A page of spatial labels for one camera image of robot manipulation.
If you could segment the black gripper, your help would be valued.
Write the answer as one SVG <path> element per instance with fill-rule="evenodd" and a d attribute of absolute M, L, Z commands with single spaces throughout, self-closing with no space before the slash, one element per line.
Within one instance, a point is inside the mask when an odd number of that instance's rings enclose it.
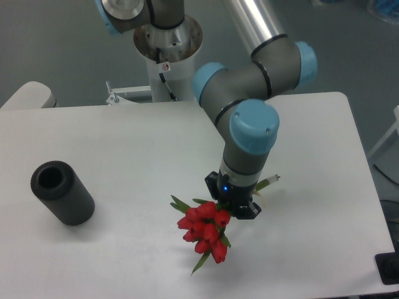
<path fill-rule="evenodd" d="M 219 203 L 229 203 L 232 216 L 239 220 L 255 219 L 262 211 L 261 207 L 252 202 L 252 194 L 256 184 L 238 186 L 229 181 L 229 176 L 218 175 L 212 171 L 204 179 L 209 193 Z"/>

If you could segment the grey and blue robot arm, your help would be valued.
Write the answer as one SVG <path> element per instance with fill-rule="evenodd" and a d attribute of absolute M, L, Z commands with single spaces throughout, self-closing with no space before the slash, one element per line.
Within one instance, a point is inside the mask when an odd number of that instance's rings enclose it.
<path fill-rule="evenodd" d="M 194 68 L 203 33 L 183 1 L 96 2 L 110 33 L 133 32 L 149 79 L 147 87 L 110 89 L 109 102 L 141 92 L 154 102 L 196 100 L 225 142 L 219 170 L 205 179 L 209 192 L 235 218 L 253 219 L 261 208 L 252 196 L 279 128 L 266 100 L 311 82 L 317 58 L 288 38 L 269 1 L 224 5 L 251 58 L 237 70 L 217 62 Z"/>

